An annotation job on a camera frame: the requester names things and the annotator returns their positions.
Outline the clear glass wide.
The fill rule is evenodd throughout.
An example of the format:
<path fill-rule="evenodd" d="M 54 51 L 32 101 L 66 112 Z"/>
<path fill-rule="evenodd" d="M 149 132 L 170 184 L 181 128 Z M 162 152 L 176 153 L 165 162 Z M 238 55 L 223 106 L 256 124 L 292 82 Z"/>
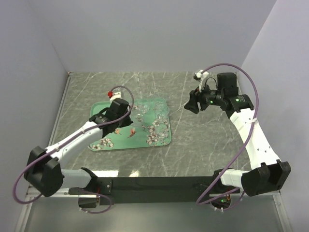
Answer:
<path fill-rule="evenodd" d="M 138 101 L 138 106 L 143 114 L 148 113 L 153 108 L 153 99 L 142 98 Z"/>

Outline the small clear glass mid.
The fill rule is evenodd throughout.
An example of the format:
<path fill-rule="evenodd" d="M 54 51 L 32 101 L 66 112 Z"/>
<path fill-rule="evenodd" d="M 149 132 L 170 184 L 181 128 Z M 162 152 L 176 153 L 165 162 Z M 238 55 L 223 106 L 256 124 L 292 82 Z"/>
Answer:
<path fill-rule="evenodd" d="M 165 121 L 169 116 L 169 107 L 167 105 L 159 105 L 154 110 L 156 119 L 159 122 Z"/>

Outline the clear stemmed glass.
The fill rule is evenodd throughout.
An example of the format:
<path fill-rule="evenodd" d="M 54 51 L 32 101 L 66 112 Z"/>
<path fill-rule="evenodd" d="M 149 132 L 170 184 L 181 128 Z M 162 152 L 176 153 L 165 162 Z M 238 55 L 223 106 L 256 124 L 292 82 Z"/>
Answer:
<path fill-rule="evenodd" d="M 164 139 L 168 138 L 168 136 L 169 136 L 169 130 L 166 127 L 165 124 L 159 125 L 158 127 L 156 127 L 155 133 L 156 133 L 156 136 L 159 140 L 164 140 Z"/>

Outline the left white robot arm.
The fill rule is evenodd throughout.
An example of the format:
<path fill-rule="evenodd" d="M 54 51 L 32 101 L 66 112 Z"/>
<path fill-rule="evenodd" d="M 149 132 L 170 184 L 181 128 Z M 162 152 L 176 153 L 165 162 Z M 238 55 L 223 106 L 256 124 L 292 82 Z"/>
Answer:
<path fill-rule="evenodd" d="M 131 108 L 126 100 L 116 98 L 109 107 L 92 115 L 81 128 L 62 141 L 47 148 L 34 148 L 29 155 L 24 179 L 45 197 L 61 188 L 80 188 L 85 194 L 96 193 L 98 177 L 91 170 L 65 170 L 64 166 L 93 142 L 117 128 L 129 126 L 132 123 Z"/>

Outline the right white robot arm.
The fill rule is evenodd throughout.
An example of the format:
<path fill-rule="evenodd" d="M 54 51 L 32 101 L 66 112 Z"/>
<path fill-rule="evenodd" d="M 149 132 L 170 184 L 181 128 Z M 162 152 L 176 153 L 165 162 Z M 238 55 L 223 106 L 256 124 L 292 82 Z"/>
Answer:
<path fill-rule="evenodd" d="M 189 93 L 184 106 L 195 114 L 208 106 L 219 106 L 237 129 L 247 151 L 251 170 L 235 170 L 230 167 L 214 173 L 213 189 L 225 192 L 229 186 L 244 190 L 248 196 L 256 196 L 281 190 L 291 172 L 289 162 L 281 161 L 271 148 L 256 118 L 258 110 L 248 95 L 239 94 L 235 73 L 220 73 L 216 88 L 210 89 L 210 74 L 202 70 L 194 74 L 199 86 Z"/>

